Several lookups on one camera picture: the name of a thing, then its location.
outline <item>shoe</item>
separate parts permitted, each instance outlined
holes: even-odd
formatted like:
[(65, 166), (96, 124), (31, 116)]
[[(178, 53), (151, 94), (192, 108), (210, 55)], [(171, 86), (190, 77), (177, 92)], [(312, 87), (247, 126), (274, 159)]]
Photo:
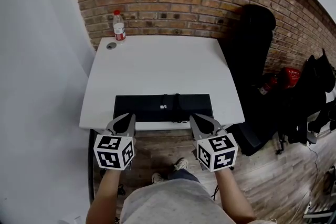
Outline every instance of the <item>shoe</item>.
[(152, 183), (156, 184), (156, 183), (160, 183), (160, 182), (165, 182), (167, 181), (167, 179), (164, 179), (159, 173), (154, 173), (152, 175)]
[(187, 169), (188, 168), (188, 160), (186, 158), (180, 158), (174, 165), (174, 171), (180, 169)]

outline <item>plastic bottle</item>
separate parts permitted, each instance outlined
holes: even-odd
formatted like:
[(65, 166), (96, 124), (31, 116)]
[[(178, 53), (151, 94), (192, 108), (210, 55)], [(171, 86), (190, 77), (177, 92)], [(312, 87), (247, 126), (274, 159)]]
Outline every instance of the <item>plastic bottle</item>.
[(113, 17), (113, 29), (114, 29), (114, 35), (115, 39), (118, 41), (122, 41), (125, 39), (125, 24), (124, 20), (120, 16), (120, 11), (115, 10), (114, 11), (114, 17)]

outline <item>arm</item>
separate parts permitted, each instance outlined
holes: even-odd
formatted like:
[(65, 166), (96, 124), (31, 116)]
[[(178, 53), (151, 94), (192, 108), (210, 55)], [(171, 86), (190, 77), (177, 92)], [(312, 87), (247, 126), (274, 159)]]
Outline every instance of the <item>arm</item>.
[(86, 224), (113, 224), (120, 171), (107, 170), (89, 209)]
[(215, 172), (223, 210), (237, 223), (256, 220), (253, 209), (239, 189), (230, 169)]

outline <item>gray shirt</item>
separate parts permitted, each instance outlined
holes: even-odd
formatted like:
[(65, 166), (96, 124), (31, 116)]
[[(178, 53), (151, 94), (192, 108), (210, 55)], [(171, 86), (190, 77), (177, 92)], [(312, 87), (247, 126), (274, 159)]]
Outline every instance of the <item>gray shirt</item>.
[[(202, 184), (175, 179), (134, 191), (124, 202), (120, 223), (234, 224)], [(253, 221), (250, 224), (267, 224)]]

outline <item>red object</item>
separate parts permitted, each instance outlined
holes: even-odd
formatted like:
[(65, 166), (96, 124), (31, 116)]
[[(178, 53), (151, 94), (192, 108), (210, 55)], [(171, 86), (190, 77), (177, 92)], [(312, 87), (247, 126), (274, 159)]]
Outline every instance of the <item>red object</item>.
[(299, 81), (301, 72), (298, 69), (284, 67), (280, 74), (279, 78), (281, 81), (281, 87), (283, 89), (292, 88)]
[(265, 95), (268, 93), (271, 89), (275, 88), (278, 84), (277, 78), (273, 75), (271, 76), (264, 85), (259, 89), (260, 93)]

